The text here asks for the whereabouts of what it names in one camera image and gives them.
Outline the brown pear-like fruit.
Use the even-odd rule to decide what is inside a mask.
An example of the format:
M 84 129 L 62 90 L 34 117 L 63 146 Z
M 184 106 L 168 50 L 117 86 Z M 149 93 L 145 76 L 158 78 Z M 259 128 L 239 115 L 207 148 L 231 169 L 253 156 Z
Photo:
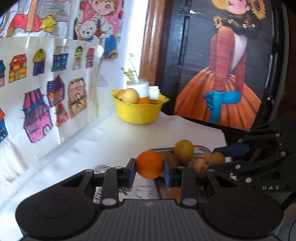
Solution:
M 220 152 L 214 152 L 207 157 L 208 165 L 221 164 L 221 163 L 225 163 L 225 157 Z

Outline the small striped pepino melon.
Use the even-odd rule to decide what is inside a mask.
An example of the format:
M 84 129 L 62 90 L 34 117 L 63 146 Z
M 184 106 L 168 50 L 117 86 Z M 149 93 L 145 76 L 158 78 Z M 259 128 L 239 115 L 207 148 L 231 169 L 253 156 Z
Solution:
M 208 165 L 209 165 L 208 157 L 202 155 L 202 156 L 193 158 L 189 162 L 187 167 L 193 169 L 193 171 L 196 173 L 205 173 Z

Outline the round yellow-green mango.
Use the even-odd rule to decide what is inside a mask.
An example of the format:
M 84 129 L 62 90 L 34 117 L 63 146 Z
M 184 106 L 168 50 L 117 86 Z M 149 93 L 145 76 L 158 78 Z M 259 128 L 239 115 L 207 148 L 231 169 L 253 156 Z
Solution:
M 180 140 L 175 144 L 174 154 L 179 163 L 187 166 L 194 154 L 194 146 L 189 140 Z

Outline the orange tangerine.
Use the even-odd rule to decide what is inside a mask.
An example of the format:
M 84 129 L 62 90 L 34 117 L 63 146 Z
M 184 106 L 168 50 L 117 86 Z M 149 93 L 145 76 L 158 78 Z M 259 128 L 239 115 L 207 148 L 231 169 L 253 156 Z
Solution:
M 164 170 L 163 157 L 155 151 L 144 151 L 137 156 L 135 169 L 142 178 L 155 179 Z

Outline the large yellow-green mango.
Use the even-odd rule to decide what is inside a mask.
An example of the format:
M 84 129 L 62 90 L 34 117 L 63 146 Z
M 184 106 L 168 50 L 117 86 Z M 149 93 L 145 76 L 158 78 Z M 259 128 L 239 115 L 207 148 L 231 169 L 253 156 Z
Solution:
M 168 188 L 165 194 L 165 199 L 174 199 L 177 203 L 180 203 L 181 189 L 178 187 Z

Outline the brown kiwi fruit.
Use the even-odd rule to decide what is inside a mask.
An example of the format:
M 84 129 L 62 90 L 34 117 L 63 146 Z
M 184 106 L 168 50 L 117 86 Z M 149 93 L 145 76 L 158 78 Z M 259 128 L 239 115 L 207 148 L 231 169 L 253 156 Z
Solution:
M 171 152 L 160 152 L 160 155 L 165 159 L 169 159 L 171 164 L 174 166 L 174 167 L 177 167 L 178 166 L 178 159 L 177 157 L 171 153 Z

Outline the metal baking tray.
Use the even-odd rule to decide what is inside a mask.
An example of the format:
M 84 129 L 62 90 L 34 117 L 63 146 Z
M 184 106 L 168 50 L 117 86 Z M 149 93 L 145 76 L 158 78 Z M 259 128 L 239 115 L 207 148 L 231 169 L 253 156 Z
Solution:
M 226 162 L 223 154 L 213 154 L 207 147 L 195 145 L 191 148 L 185 148 L 184 151 L 175 151 L 175 148 L 158 148 L 153 149 L 164 159 L 169 159 L 175 168 L 190 168 L 197 175 L 197 190 L 200 196 L 203 196 L 204 175 L 206 169 L 213 164 L 222 164 Z M 175 199 L 180 202 L 181 188 L 167 187 L 164 175 L 161 174 L 155 180 L 159 197 L 161 199 Z

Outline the white printed table cloth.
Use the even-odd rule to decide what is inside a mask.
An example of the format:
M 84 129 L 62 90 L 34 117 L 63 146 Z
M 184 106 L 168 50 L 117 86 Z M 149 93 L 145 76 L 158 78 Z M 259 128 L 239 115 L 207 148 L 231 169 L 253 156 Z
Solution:
M 98 165 L 125 166 L 143 151 L 170 148 L 183 139 L 209 150 L 226 145 L 221 130 L 164 113 L 147 125 L 126 123 L 116 113 L 91 123 L 11 184 L 6 191 L 8 199 L 1 205 L 1 240 L 22 238 L 15 210 L 25 198 L 82 170 Z

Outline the yellow plastic bowl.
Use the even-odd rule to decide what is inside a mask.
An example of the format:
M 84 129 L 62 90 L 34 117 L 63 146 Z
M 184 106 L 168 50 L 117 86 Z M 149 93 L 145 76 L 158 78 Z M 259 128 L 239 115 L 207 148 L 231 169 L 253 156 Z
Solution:
M 154 122 L 158 118 L 163 105 L 170 100 L 166 96 L 159 94 L 159 99 L 151 100 L 150 103 L 125 103 L 116 98 L 121 91 L 122 89 L 113 89 L 111 91 L 111 95 L 115 102 L 116 113 L 123 121 L 137 125 Z

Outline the yellow pear in bowl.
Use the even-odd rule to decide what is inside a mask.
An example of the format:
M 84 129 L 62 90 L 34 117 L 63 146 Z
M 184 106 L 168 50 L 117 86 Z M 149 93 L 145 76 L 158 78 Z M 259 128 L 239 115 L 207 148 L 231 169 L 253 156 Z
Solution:
M 124 103 L 131 104 L 137 104 L 139 99 L 138 92 L 133 88 L 119 90 L 115 97 Z

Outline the white jar with flowers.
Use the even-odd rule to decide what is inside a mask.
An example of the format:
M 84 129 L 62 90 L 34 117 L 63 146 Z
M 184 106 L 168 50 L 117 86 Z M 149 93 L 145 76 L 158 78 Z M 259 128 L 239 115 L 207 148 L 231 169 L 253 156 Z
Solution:
M 135 66 L 132 62 L 132 58 L 134 54 L 130 52 L 128 54 L 128 60 L 131 68 L 123 68 L 120 69 L 123 71 L 123 74 L 127 77 L 127 88 L 132 88 L 137 91 L 139 99 L 137 104 L 148 104 L 149 103 L 149 81 L 147 78 L 140 78 Z

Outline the girl in orange dress poster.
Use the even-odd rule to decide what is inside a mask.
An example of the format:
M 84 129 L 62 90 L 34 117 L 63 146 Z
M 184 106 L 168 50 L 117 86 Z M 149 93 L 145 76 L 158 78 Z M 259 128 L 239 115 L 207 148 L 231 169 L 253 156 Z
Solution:
M 270 1 L 193 1 L 174 114 L 251 128 L 273 40 Z

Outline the houses drawing paper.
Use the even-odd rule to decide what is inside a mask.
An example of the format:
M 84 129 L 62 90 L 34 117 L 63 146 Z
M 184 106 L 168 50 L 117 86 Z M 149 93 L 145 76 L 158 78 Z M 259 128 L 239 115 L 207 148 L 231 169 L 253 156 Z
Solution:
M 50 37 L 1 39 L 1 195 L 97 118 L 103 47 Z

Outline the girl with bear drawing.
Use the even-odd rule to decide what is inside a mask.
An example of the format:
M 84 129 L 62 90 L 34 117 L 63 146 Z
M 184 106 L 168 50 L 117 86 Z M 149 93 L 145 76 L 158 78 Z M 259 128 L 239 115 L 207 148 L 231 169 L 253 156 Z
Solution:
M 124 6 L 123 0 L 79 1 L 74 39 L 99 44 L 104 48 L 103 58 L 116 59 Z

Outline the brown wooden door frame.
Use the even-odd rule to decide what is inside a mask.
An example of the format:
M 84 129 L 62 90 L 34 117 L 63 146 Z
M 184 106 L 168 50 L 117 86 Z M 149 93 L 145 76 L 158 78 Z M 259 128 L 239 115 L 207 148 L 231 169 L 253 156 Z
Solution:
M 156 81 L 165 5 L 165 0 L 154 0 L 147 7 L 139 76 L 147 78 L 150 85 Z

